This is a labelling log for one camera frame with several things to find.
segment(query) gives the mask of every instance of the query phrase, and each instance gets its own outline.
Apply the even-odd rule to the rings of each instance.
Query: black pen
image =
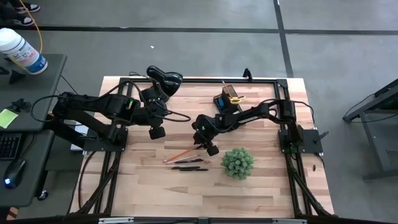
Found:
[[[172,169],[178,169],[178,170],[182,170],[182,169],[199,169],[200,167],[172,167]]]
[[[180,169],[180,171],[208,171],[209,169]]]
[[[193,159],[193,160],[190,160],[190,161],[177,161],[177,162],[174,162],[174,164],[183,164],[183,163],[201,162],[201,161],[204,161],[204,160],[203,159]]]

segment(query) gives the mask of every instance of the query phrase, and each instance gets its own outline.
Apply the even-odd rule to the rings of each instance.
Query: green artificial plant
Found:
[[[254,158],[243,147],[237,147],[226,152],[221,165],[225,167],[226,175],[239,180],[244,180],[251,175]]]

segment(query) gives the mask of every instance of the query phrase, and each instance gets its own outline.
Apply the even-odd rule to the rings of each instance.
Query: gray floor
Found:
[[[44,8],[36,14],[37,22],[47,26],[277,28],[271,0],[38,2]],[[398,3],[393,0],[279,3],[286,29],[398,28]],[[38,46],[36,32],[19,33]],[[67,54],[64,75],[77,91],[89,95],[98,94],[103,76],[126,75],[132,70],[144,73],[151,64],[184,75],[238,77],[249,67],[256,77],[286,77],[278,34],[42,34],[44,52]],[[398,35],[287,35],[287,45],[294,77],[305,80],[317,126],[320,131],[330,131],[323,148],[335,213],[347,218],[396,222],[398,178],[362,181],[362,175],[376,171],[376,161],[362,126],[347,125],[341,117],[353,104],[398,78]],[[68,87],[61,82],[59,89]],[[72,190],[62,189],[60,198],[71,195]],[[56,208],[54,212],[48,210],[51,215],[57,212]]]

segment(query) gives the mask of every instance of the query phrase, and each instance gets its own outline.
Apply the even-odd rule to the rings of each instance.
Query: sneaker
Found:
[[[20,19],[13,19],[15,24],[22,26],[31,26],[33,24],[33,20],[29,17],[22,17]]]
[[[40,10],[40,6],[36,5],[36,4],[31,4],[28,2],[24,2],[25,7],[29,10],[29,12],[37,12]],[[24,7],[15,7],[14,8],[19,14],[23,14],[26,13],[26,10]]]

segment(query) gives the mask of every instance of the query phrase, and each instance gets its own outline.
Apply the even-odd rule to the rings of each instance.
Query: wooden table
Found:
[[[104,77],[100,95],[116,86],[119,78]],[[291,99],[307,102],[303,79],[289,78],[287,81]],[[246,100],[241,104],[243,110],[257,105],[262,100],[275,98],[273,86],[270,84],[244,83],[233,86],[239,95],[246,96]],[[150,84],[139,83],[139,87],[142,90],[150,87]],[[212,99],[221,92],[221,87],[220,83],[183,83],[167,102],[167,107],[189,115],[193,121],[202,113],[214,116],[216,108]],[[138,98],[136,90],[133,97]],[[297,104],[296,107],[298,124],[304,128],[312,128],[310,110],[304,105]],[[109,123],[109,120],[100,114],[96,114],[95,117]],[[148,126],[129,127],[127,148],[122,155],[119,168],[112,216],[294,216],[285,158],[280,153],[277,138],[278,124],[267,119],[253,121],[233,132],[215,137],[213,143],[219,147],[219,154],[210,157],[205,150],[199,150],[186,155],[201,154],[205,162],[200,166],[209,168],[208,172],[183,173],[170,170],[173,165],[164,165],[162,161],[193,146],[194,131],[191,123],[164,121],[166,137],[156,140],[150,139]],[[252,175],[242,181],[227,177],[220,166],[224,153],[238,146],[245,147],[255,159]],[[82,182],[82,203],[98,185],[103,157],[104,153],[97,152],[86,168]],[[322,162],[312,154],[303,154],[302,157],[309,189],[325,209],[333,213]],[[297,193],[300,208],[304,211],[301,190]],[[77,209],[75,192],[71,212]]]

